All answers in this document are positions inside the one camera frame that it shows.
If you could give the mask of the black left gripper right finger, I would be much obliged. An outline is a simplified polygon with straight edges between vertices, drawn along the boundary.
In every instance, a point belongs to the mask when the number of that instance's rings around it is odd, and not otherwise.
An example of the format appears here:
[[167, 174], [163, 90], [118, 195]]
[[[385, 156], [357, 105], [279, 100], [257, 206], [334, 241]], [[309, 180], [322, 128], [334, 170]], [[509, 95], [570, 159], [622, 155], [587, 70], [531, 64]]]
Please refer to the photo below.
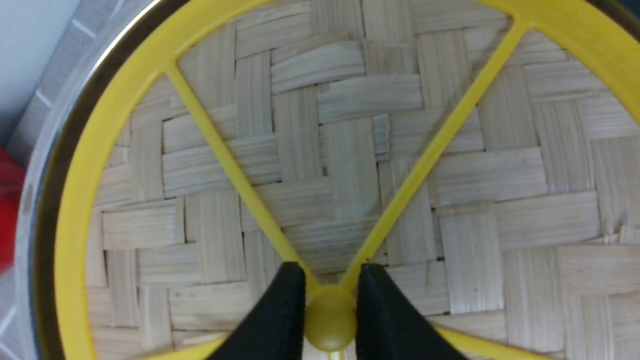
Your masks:
[[384, 266], [361, 265], [356, 306], [359, 360], [464, 360], [410, 303]]

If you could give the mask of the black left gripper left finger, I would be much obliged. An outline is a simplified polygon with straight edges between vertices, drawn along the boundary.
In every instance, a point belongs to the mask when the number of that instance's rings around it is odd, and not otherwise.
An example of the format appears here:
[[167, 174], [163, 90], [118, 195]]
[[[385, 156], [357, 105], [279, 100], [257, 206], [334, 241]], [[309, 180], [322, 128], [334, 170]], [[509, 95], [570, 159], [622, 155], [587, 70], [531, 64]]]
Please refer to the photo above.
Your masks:
[[258, 303], [209, 360], [301, 360], [306, 274], [283, 262]]

